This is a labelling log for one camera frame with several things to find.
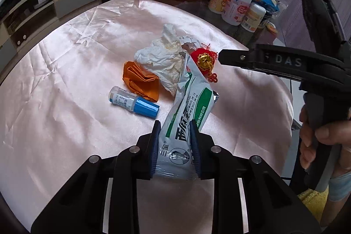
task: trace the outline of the plastic bag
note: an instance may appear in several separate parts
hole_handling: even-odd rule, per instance
[[[193,180],[196,178],[190,144],[190,121],[201,130],[218,94],[211,89],[188,53],[178,83],[174,105],[159,134],[156,174]]]

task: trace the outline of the label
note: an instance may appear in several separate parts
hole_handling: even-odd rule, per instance
[[[112,103],[124,107],[125,109],[131,111],[134,99],[128,98],[119,94],[114,94],[112,97]]]
[[[200,41],[190,36],[180,36],[178,37],[178,40],[182,45],[184,45],[185,43],[195,43],[196,49],[201,47]]]
[[[223,11],[226,3],[227,3],[227,0],[210,0],[210,3],[208,4],[208,8],[213,9],[220,13]]]
[[[228,0],[223,10],[223,14],[225,18],[229,19],[231,22],[240,23],[248,9],[248,3],[241,0]]]
[[[249,31],[255,32],[259,26],[263,16],[259,16],[256,12],[249,10],[245,15],[241,25]]]

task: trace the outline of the metal screw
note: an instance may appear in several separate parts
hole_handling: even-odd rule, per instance
[[[262,159],[260,156],[252,156],[251,160],[255,163],[255,164],[259,164],[260,162],[262,162]]]
[[[140,151],[140,148],[138,146],[131,146],[129,148],[129,152],[135,154],[135,153],[138,153]]]
[[[211,147],[211,151],[212,151],[213,153],[219,153],[219,152],[222,151],[222,149],[221,149],[220,146],[212,146],[212,147]]]
[[[98,161],[99,161],[99,156],[97,156],[97,155],[92,155],[89,158],[89,162],[91,162],[92,164],[95,164]]]

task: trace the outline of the human hand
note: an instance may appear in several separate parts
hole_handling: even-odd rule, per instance
[[[312,147],[313,130],[308,125],[308,116],[305,106],[300,113],[303,122],[300,129],[300,163],[307,169],[315,159],[315,149]],[[343,144],[338,164],[336,164],[332,177],[341,176],[351,171],[351,121],[338,121],[326,124],[315,131],[317,140],[326,145]]]

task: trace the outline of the small medicine bottle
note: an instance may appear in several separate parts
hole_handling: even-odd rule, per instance
[[[254,33],[265,14],[266,10],[262,6],[253,2],[244,16],[241,26],[247,31]]]
[[[142,114],[151,118],[156,118],[159,106],[148,101],[141,96],[124,90],[120,87],[114,86],[109,95],[108,99],[111,103],[117,104],[124,107],[125,109]]]

